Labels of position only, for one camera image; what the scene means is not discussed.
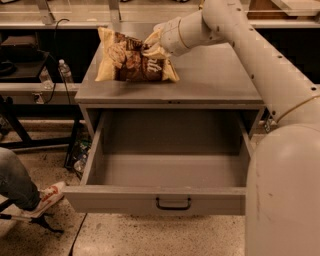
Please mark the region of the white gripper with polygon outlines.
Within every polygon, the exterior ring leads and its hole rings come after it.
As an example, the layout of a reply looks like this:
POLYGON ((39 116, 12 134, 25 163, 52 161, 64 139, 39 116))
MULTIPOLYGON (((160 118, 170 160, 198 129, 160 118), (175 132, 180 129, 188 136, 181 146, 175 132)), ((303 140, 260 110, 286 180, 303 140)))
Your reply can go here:
POLYGON ((144 49, 142 54, 150 59, 167 59, 171 55, 181 56, 187 53, 189 49, 180 35, 181 20, 181 17, 177 17, 157 24, 154 31, 144 41, 150 48, 144 49))

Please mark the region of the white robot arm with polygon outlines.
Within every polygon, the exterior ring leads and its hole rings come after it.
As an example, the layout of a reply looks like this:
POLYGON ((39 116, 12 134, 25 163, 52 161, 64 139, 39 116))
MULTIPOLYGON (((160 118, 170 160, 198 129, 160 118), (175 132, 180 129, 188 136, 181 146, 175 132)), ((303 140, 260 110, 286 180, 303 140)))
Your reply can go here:
POLYGON ((246 256, 320 256, 320 93, 249 23, 239 0, 155 26, 146 56, 180 56, 229 43, 278 127, 252 154, 247 174, 246 256))

